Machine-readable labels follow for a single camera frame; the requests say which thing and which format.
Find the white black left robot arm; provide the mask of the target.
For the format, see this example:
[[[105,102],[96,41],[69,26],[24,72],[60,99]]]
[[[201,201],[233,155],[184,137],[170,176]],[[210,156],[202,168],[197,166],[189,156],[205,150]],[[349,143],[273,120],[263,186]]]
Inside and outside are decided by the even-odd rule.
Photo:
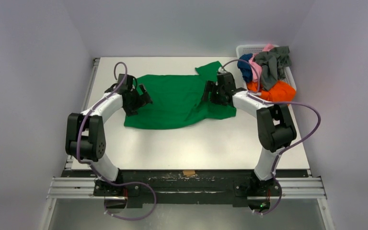
[[[143,84],[132,75],[120,74],[99,101],[67,118],[66,153],[87,165],[99,180],[105,182],[105,190],[112,196],[120,195],[124,185],[128,184],[118,180],[119,168],[106,155],[104,124],[119,110],[133,116],[140,108],[152,103]]]

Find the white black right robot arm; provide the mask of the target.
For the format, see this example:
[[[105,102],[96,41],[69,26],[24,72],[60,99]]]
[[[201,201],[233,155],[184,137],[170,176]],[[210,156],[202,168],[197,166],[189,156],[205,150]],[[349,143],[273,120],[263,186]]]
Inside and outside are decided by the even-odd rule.
[[[262,151],[254,168],[250,189],[256,195],[263,194],[269,188],[268,181],[275,178],[282,151],[290,147],[297,137],[288,105],[271,103],[245,88],[237,88],[229,72],[219,73],[216,81],[206,81],[201,100],[231,106],[256,118]]]

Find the green t shirt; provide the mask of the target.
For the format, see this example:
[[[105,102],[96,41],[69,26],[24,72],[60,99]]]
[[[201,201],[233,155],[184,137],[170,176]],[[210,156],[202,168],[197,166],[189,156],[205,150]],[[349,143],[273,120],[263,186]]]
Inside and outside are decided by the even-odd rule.
[[[149,93],[152,103],[126,116],[125,127],[138,129],[176,129],[194,125],[204,119],[235,117],[237,110],[201,100],[207,81],[217,80],[219,61],[197,67],[195,75],[143,75],[138,82]]]

